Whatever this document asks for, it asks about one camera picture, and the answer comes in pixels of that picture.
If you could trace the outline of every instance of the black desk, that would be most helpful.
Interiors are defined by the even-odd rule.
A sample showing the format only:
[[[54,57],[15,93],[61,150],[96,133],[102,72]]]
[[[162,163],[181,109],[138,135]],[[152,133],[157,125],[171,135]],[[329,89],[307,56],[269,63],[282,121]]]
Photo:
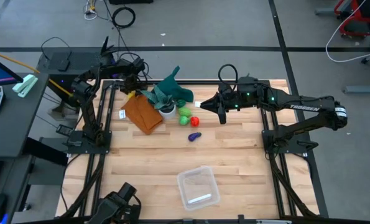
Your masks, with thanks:
[[[7,223],[12,221],[14,212],[27,197],[29,188],[26,186],[35,156],[51,157],[50,161],[60,165],[67,163],[65,153],[28,138],[49,79],[46,74],[38,74],[37,77],[38,82],[25,98],[12,91],[13,85],[4,86],[5,99],[0,109],[0,161],[4,161],[0,172],[0,193],[6,194],[8,199]]]

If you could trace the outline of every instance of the concrete floor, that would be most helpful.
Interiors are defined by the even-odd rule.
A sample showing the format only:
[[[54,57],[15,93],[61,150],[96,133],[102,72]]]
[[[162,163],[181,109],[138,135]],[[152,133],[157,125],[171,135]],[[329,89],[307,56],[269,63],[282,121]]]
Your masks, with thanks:
[[[71,47],[100,47],[104,38],[117,45],[118,34],[102,19],[86,21],[85,0],[10,0],[0,19],[0,47],[40,47],[58,36]],[[317,17],[315,7],[334,5],[329,0],[274,0],[287,47],[324,47],[339,25],[334,17]],[[153,4],[128,5],[137,14],[136,22],[124,29],[128,46],[255,46],[279,47],[268,1],[261,0],[155,0]],[[106,17],[104,4],[96,10]],[[364,41],[344,40],[336,35],[332,47],[365,47]],[[48,47],[64,47],[57,40]],[[281,52],[256,51],[145,51],[136,52],[150,65],[153,78],[164,78],[181,66],[178,78],[216,78],[224,63],[233,63],[240,75],[257,78],[287,78]],[[36,66],[40,52],[9,52],[6,55]],[[350,58],[360,53],[333,53]],[[345,95],[345,85],[370,84],[370,64],[359,61],[334,63],[321,52],[289,52],[295,81],[301,95],[333,95],[347,108],[349,124],[334,132],[320,129],[310,133],[320,146],[314,150],[328,214],[332,218],[370,220],[370,95]],[[25,68],[5,62],[15,72]],[[46,113],[54,107],[43,101],[38,115],[57,124]],[[33,138],[55,137],[49,124],[36,119]],[[44,200],[48,192],[55,200]],[[33,211],[14,217],[15,222],[53,218],[58,187],[35,186],[28,202]]]

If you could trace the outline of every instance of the wooden tabletop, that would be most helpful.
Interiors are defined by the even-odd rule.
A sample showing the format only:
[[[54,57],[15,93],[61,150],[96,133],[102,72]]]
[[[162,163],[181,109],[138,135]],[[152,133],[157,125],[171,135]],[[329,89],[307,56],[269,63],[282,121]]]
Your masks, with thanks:
[[[289,91],[285,80],[270,80],[273,88]],[[193,91],[195,101],[204,101],[216,93],[217,85],[184,85]],[[94,100],[97,106],[99,96]],[[109,92],[106,94],[102,121],[106,120]],[[265,158],[261,131],[261,112],[256,108],[231,111],[227,123],[220,125],[218,115],[187,103],[200,126],[180,126],[178,115],[164,121],[150,136],[146,136],[130,120],[119,119],[118,111],[126,103],[127,95],[116,92],[110,130],[113,132],[111,151],[106,156],[101,195],[118,191],[128,182],[137,189],[142,202],[141,219],[236,219],[278,218],[269,161]],[[292,124],[293,110],[277,112],[280,124]],[[268,114],[270,127],[271,116]],[[189,142],[188,135],[201,132],[202,136]],[[67,168],[63,181],[63,194],[70,206],[83,188],[89,155],[81,155]],[[308,208],[318,213],[312,181],[307,163],[297,156],[287,154],[291,184]],[[180,197],[177,174],[200,166],[213,169],[221,200],[210,207],[187,212]],[[88,197],[90,213],[93,189]],[[288,201],[282,188],[286,214]],[[60,199],[57,215],[64,213]]]

